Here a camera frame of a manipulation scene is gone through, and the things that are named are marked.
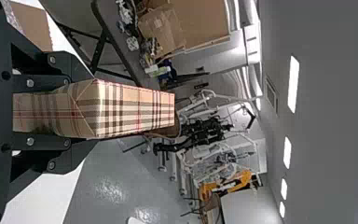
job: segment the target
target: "black metal frame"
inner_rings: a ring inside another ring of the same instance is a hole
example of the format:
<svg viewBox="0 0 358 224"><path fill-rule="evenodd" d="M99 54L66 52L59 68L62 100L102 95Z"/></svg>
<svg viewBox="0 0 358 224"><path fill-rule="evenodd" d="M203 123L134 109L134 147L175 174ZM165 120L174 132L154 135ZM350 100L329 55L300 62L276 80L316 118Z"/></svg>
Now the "black metal frame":
<svg viewBox="0 0 358 224"><path fill-rule="evenodd" d="M248 108L245 107L245 109L246 109L246 113L248 113L249 116L251 117L251 120L249 120L249 123L248 123L248 125L246 125L246 128L245 128L246 130L249 130L252 128L252 125L255 122L256 116Z"/></svg>
<svg viewBox="0 0 358 224"><path fill-rule="evenodd" d="M94 53L92 55L91 63L88 64L89 70L91 71L92 74L95 74L96 72L102 72L102 73L106 73L108 75L112 75L112 76L115 76L115 77L121 77L121 78L130 80L130 81L133 81L133 79L131 77L127 77L127 76L121 75L119 73L115 73L115 72L103 69L103 68L98 66L99 62L101 60L101 56L102 56L103 48L104 48L105 44L108 43L108 44L112 45L112 42L109 41L109 39L107 38L107 35L106 35L105 31L102 31L101 35L97 36L97 35L87 34L85 32L82 32L82 31L79 31L77 29L71 28L71 27L69 27L67 25L64 25L62 23L59 23L57 21L55 21L55 23L58 25L58 27L60 27L62 32L65 34L65 36L67 38L70 38L73 41L73 43L76 44L76 46L78 48L81 47L81 44L73 36L73 33L78 34L78 35L83 35L83 36L91 38L91 39L98 40L97 46L96 46L96 48L94 50Z"/></svg>
<svg viewBox="0 0 358 224"><path fill-rule="evenodd" d="M21 74L13 75L12 69ZM76 56L64 51L43 52L31 43L7 23L0 3L0 220L7 202L39 176L75 170L100 141L13 133L12 94L51 91L91 78L93 75ZM33 85L27 85L29 79ZM21 153L12 156L13 150Z"/></svg>

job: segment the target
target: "box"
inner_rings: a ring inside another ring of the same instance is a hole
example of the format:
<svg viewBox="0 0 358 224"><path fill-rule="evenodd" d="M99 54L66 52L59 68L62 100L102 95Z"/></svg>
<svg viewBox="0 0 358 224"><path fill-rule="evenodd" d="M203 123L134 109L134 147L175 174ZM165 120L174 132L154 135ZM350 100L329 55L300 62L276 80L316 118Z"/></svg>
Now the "box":
<svg viewBox="0 0 358 224"><path fill-rule="evenodd" d="M161 7L165 4L169 4L170 0L144 0L142 2L148 8L157 8L157 7Z"/></svg>
<svg viewBox="0 0 358 224"><path fill-rule="evenodd" d="M45 10L24 4L5 3L9 23L43 51L53 51Z"/></svg>
<svg viewBox="0 0 358 224"><path fill-rule="evenodd" d="M109 138L174 125L174 94L85 80L52 92L13 94L13 131Z"/></svg>
<svg viewBox="0 0 358 224"><path fill-rule="evenodd" d="M227 42L226 0L170 0L184 31L186 52Z"/></svg>
<svg viewBox="0 0 358 224"><path fill-rule="evenodd" d="M166 4L146 13L139 19L138 27L145 38L155 37L162 50L155 58L183 48L186 39L172 4Z"/></svg>

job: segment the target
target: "tiled floor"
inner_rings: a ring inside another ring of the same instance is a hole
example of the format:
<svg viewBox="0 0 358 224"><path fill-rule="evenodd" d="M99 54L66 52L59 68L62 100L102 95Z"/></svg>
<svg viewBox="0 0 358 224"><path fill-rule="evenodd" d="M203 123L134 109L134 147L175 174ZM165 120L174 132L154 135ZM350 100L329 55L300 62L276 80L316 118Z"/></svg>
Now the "tiled floor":
<svg viewBox="0 0 358 224"><path fill-rule="evenodd" d="M123 154L140 137L101 142L87 157L64 223L125 223L137 217L148 224L200 223L195 215L180 218L190 208L169 173L158 171L153 153L140 148Z"/></svg>

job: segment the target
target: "ceiling light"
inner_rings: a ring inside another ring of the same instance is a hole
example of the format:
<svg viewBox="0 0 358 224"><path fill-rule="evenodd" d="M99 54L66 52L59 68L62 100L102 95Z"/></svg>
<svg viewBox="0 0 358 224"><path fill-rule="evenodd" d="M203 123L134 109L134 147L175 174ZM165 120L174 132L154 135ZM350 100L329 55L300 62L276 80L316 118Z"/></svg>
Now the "ceiling light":
<svg viewBox="0 0 358 224"><path fill-rule="evenodd" d="M284 207L283 202L281 202L281 204L279 206L279 213L281 214L281 217L284 217L284 213L286 212L285 210L286 210L286 208Z"/></svg>
<svg viewBox="0 0 358 224"><path fill-rule="evenodd" d="M258 98L258 99L255 100L255 105L257 106L257 109L258 109L258 110L261 110L261 101L260 101L260 98Z"/></svg>
<svg viewBox="0 0 358 224"><path fill-rule="evenodd" d="M287 184L286 184L286 180L284 180L284 179L282 179L281 195L282 195L283 199L286 200L286 196L287 196Z"/></svg>
<svg viewBox="0 0 358 224"><path fill-rule="evenodd" d="M289 92L287 94L287 105L290 110L296 112L296 99L297 99L297 87L298 87L298 73L300 71L300 63L298 60L290 57L290 75L289 75Z"/></svg>
<svg viewBox="0 0 358 224"><path fill-rule="evenodd" d="M251 84L248 79L248 70L247 67L242 68L242 74L243 74L243 81L245 82L245 90L246 90L246 97L251 98Z"/></svg>
<svg viewBox="0 0 358 224"><path fill-rule="evenodd" d="M240 18L240 4L239 0L234 0L234 7L235 7L235 22L237 25L237 30L241 28L241 18Z"/></svg>
<svg viewBox="0 0 358 224"><path fill-rule="evenodd" d="M283 163L287 169L290 168L290 158L292 155L292 143L290 140L285 137L284 138L284 151L283 151Z"/></svg>

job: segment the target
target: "plaid box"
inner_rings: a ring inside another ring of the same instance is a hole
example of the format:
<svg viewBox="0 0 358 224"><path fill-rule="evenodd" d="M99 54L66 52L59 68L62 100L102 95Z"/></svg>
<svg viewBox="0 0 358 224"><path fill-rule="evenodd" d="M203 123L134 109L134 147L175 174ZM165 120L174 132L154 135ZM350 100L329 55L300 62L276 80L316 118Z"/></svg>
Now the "plaid box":
<svg viewBox="0 0 358 224"><path fill-rule="evenodd" d="M13 131L109 138L173 126L174 94L91 79L13 94Z"/></svg>

